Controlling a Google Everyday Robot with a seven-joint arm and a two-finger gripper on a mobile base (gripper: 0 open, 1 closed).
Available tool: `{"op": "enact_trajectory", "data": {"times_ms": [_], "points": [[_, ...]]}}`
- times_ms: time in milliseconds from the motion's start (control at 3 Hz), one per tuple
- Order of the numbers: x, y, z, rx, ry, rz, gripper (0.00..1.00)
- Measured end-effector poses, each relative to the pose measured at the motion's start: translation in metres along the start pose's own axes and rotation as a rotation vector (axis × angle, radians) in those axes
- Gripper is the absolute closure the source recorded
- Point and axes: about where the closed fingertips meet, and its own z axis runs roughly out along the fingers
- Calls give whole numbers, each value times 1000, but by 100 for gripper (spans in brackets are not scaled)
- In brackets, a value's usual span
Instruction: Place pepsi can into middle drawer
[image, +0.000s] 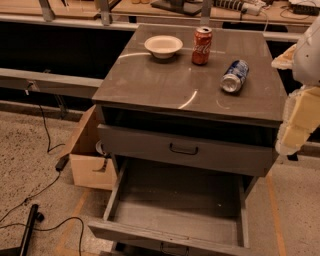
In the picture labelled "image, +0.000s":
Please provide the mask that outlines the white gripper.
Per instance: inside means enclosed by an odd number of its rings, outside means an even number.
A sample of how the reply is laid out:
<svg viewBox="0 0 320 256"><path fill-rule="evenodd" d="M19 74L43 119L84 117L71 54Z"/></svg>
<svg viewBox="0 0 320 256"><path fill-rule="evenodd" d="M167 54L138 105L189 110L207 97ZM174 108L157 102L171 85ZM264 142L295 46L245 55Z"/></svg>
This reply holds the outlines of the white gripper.
<svg viewBox="0 0 320 256"><path fill-rule="evenodd" d="M292 69L296 81L310 85L290 93L285 102L275 149L280 155L293 155L320 126L320 16L297 45L276 57L271 66L280 70Z"/></svg>

